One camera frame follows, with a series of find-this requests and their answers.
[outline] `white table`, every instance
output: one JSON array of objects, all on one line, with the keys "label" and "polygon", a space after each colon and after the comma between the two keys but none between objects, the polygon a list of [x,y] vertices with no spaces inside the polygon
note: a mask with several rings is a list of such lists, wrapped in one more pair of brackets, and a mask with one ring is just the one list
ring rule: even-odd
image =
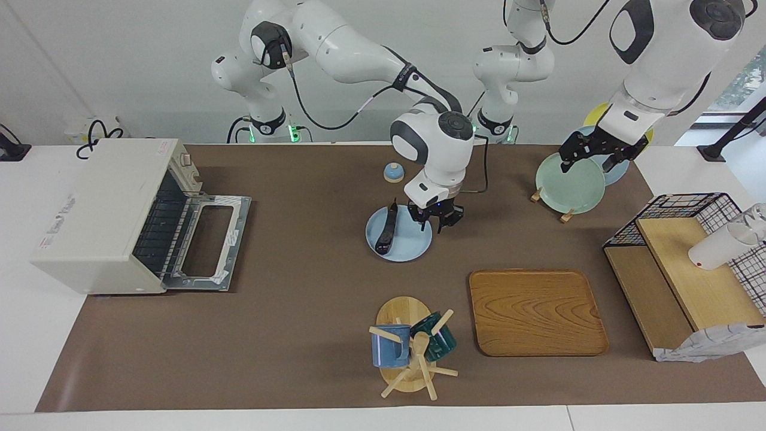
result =
[{"label": "white table", "polygon": [[[649,147],[637,165],[656,195],[719,191],[729,193],[742,208],[754,202],[725,164],[703,162],[694,148]],[[373,430],[407,426],[414,421],[430,423],[435,429],[766,429],[766,402],[32,414],[85,297],[38,271],[27,259],[83,166],[71,146],[36,146],[23,162],[0,164],[2,430]],[[766,347],[750,350],[748,358],[766,381]]]}]

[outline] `wire basket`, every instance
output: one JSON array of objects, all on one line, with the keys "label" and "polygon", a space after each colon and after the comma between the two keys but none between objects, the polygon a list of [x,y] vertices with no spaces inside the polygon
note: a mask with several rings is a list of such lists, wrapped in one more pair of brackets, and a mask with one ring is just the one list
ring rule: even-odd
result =
[{"label": "wire basket", "polygon": [[[707,234],[724,226],[741,210],[726,193],[661,195],[654,198],[604,244],[607,247],[647,245],[636,221],[694,217]],[[766,242],[728,262],[742,287],[761,314],[766,317]]]}]

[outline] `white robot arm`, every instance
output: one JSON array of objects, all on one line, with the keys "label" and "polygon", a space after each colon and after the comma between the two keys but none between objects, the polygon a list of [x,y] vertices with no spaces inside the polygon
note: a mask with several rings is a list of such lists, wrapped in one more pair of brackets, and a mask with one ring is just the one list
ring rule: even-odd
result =
[{"label": "white robot arm", "polygon": [[[555,0],[546,2],[552,8]],[[507,9],[508,32],[516,45],[484,48],[473,62],[473,74],[482,81],[486,96],[473,115],[476,134],[501,142],[508,136],[519,95],[514,82],[542,81],[553,72],[554,58],[547,45],[540,0],[513,0]]]},{"label": "white robot arm", "polygon": [[[242,23],[240,49],[216,60],[213,75],[224,88],[245,98],[251,119],[269,129],[280,128],[284,109],[273,88],[260,79],[286,68],[305,112],[293,72],[293,64],[305,57],[338,82],[382,81],[417,102],[391,125],[396,151],[424,166],[404,188],[413,202],[410,212],[420,222],[439,216],[440,227],[460,220],[462,208],[453,205],[453,198],[473,150],[473,126],[462,115],[460,103],[396,52],[360,35],[320,0],[292,8],[279,0],[255,0]],[[309,120],[328,130],[339,128]],[[251,130],[263,137],[266,129]]]},{"label": "white robot arm", "polygon": [[723,58],[745,23],[741,0],[630,0],[614,19],[610,40],[630,64],[621,88],[588,136],[575,132],[558,152],[572,163],[609,154],[608,172],[648,144],[645,132],[673,114],[684,94]]}]

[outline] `mug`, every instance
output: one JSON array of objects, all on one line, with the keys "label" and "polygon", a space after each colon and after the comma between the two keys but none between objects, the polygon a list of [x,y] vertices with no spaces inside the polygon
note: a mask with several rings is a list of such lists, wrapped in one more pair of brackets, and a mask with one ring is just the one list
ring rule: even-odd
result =
[{"label": "mug", "polygon": [[428,334],[430,340],[428,341],[428,349],[426,349],[425,358],[430,362],[436,362],[437,360],[447,356],[452,350],[457,347],[457,341],[452,336],[450,329],[444,325],[436,335],[431,335],[431,330],[434,329],[436,323],[441,319],[441,313],[435,311],[430,316],[426,317],[422,321],[417,322],[411,329],[410,335],[415,336],[418,332],[425,332]]},{"label": "mug", "polygon": [[410,325],[379,324],[377,329],[398,335],[403,344],[372,334],[372,364],[378,368],[401,368],[410,364]]}]

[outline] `black knife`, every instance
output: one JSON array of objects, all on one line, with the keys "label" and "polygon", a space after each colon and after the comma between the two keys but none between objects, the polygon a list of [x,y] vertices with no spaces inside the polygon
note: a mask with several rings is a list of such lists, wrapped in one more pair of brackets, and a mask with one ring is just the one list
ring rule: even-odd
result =
[{"label": "black knife", "polygon": [[394,198],[394,203],[388,207],[388,215],[385,219],[383,232],[381,232],[378,241],[375,243],[375,252],[381,256],[391,251],[391,243],[394,241],[394,229],[396,228],[396,214],[398,211],[399,207],[396,205],[396,198]]}]

